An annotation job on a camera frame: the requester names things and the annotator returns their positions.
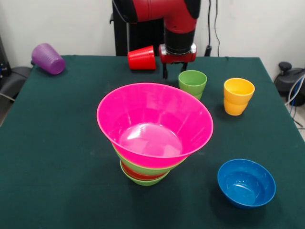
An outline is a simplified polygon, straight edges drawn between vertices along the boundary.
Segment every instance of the red bowl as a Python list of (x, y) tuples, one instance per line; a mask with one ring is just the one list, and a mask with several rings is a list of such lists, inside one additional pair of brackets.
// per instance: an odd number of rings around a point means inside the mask
[(122, 162), (122, 166), (123, 166), (124, 171), (129, 176), (131, 176), (132, 178), (135, 178), (137, 180), (155, 180), (155, 179), (162, 177), (165, 174), (165, 173), (162, 173), (159, 175), (144, 175), (144, 174), (135, 172), (131, 168), (127, 167), (123, 162)]

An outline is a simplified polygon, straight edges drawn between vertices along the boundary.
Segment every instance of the stacked bowls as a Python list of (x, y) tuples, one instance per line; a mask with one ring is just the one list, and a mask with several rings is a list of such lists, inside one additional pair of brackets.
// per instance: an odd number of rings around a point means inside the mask
[(135, 83), (107, 94), (97, 109), (100, 129), (111, 141), (124, 174), (154, 185), (213, 133), (207, 108), (192, 95), (163, 84)]

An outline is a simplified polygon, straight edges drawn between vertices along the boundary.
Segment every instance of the pink bowl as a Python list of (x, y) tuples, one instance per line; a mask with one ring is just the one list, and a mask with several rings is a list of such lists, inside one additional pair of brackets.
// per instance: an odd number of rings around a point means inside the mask
[(110, 92), (99, 104), (97, 121), (122, 156), (148, 168), (184, 160), (207, 144), (214, 128), (198, 99), (158, 83), (135, 83)]

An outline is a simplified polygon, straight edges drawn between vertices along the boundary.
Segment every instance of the bowl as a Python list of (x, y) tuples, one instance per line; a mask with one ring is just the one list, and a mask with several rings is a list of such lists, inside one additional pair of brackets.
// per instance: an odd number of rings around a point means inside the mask
[(120, 165), (121, 165), (121, 169), (123, 171), (123, 173), (130, 179), (132, 180), (134, 183), (138, 184), (138, 185), (142, 185), (142, 186), (152, 186), (155, 185), (157, 183), (159, 183), (161, 180), (163, 180), (168, 174), (169, 171), (167, 173), (165, 173), (162, 177), (155, 179), (155, 180), (137, 180), (133, 177), (131, 177), (130, 175), (128, 175), (126, 173), (126, 171), (124, 170), (123, 166), (122, 166), (122, 162), (120, 161)]
[(228, 161), (220, 167), (217, 179), (222, 192), (238, 208), (260, 207), (275, 196), (275, 180), (267, 169), (254, 161)]
[(142, 166), (138, 166), (132, 162), (130, 162), (129, 160), (127, 160), (126, 158), (124, 158), (118, 151), (117, 149), (114, 147), (114, 150), (117, 154), (117, 156), (120, 158), (120, 160), (129, 168), (131, 168), (133, 171), (137, 172), (137, 173), (141, 173), (144, 175), (158, 175), (161, 173), (167, 173), (169, 171), (171, 171), (172, 169), (174, 169), (175, 167), (177, 167), (178, 165), (180, 165), (185, 159), (183, 159), (181, 162), (179, 162), (176, 165), (173, 165), (171, 167), (167, 167), (167, 168), (146, 168), (146, 167), (142, 167)]
[(131, 176), (132, 178), (135, 178), (137, 180), (155, 180), (160, 177), (162, 177), (165, 173), (159, 174), (159, 175), (144, 175), (141, 173), (137, 173), (136, 171), (132, 170), (131, 168), (127, 167), (123, 162), (122, 162), (122, 167), (124, 168), (125, 172)]
[(135, 83), (110, 92), (98, 106), (97, 121), (123, 157), (147, 168), (178, 164), (204, 147), (214, 128), (198, 99), (159, 83)]

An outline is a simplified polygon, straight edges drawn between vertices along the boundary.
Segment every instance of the white wall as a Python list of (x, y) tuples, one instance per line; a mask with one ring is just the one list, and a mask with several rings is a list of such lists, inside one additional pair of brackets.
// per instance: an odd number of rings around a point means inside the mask
[[(215, 0), (212, 0), (212, 29)], [(202, 0), (195, 42), (207, 46), (208, 0)], [(221, 56), (261, 57), (271, 77), (280, 61), (305, 65), (304, 0), (219, 0)], [(29, 65), (49, 42), (61, 54), (115, 55), (111, 0), (0, 0), (0, 34), (12, 66)], [(212, 31), (212, 55), (217, 41)]]

